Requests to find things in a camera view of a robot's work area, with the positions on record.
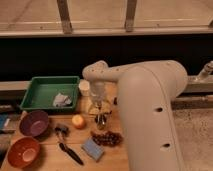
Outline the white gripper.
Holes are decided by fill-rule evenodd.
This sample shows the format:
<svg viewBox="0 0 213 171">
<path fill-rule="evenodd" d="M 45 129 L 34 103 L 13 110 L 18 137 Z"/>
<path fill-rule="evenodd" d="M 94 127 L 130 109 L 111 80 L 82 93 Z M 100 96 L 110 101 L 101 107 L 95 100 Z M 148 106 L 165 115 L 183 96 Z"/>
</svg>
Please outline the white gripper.
<svg viewBox="0 0 213 171">
<path fill-rule="evenodd" d="M 103 110 L 103 100 L 106 98 L 105 83 L 104 82 L 91 82 L 90 83 L 90 96 L 93 100 L 89 107 L 90 114 L 99 114 Z"/>
</svg>

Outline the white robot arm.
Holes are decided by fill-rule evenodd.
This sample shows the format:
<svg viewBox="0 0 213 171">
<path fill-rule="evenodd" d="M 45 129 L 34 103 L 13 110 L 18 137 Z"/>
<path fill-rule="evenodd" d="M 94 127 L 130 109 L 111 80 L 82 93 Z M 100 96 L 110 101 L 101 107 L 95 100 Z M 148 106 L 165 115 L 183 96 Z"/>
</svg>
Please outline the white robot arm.
<svg viewBox="0 0 213 171">
<path fill-rule="evenodd" d="M 117 84 L 117 103 L 130 171 L 185 171 L 171 101 L 187 83 L 185 68 L 174 60 L 110 67 L 98 61 L 85 67 L 91 90 Z"/>
</svg>

